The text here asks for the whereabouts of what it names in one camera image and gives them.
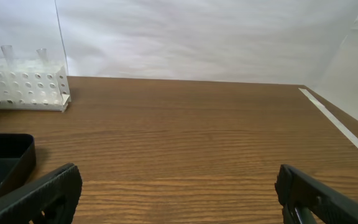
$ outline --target white line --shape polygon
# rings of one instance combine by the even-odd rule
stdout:
[[[347,127],[345,127],[327,108],[321,104],[310,92],[306,89],[299,88],[309,100],[317,106],[317,108],[323,112],[323,114],[358,148],[358,137],[351,133]]]

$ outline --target transparent tube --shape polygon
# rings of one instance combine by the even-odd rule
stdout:
[[[16,63],[15,63],[15,55],[13,53],[13,47],[11,45],[2,45],[1,50],[2,53],[4,54],[7,66],[12,70],[15,69]]]
[[[49,59],[48,59],[48,55],[47,55],[47,49],[38,49],[37,53],[38,53],[38,56],[41,59],[42,64],[44,65],[45,68],[47,68],[49,66]]]

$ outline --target black tray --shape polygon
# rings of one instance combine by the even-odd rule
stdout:
[[[31,135],[0,134],[0,197],[24,185],[34,167]]]

